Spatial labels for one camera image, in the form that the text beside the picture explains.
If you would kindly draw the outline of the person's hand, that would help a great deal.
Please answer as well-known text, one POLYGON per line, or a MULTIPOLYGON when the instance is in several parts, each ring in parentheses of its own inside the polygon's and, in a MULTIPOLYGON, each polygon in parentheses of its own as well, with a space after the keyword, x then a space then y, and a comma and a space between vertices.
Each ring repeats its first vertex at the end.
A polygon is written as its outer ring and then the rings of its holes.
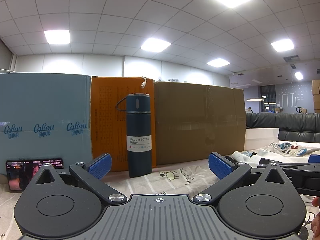
MULTIPOLYGON (((315 197, 312 201, 312 205, 314 207, 319 207, 319 197, 315 197)), ((312 223, 311 223, 311 230, 313 231, 313 239, 319 239, 320 235, 320 213, 318 213, 312 223)))

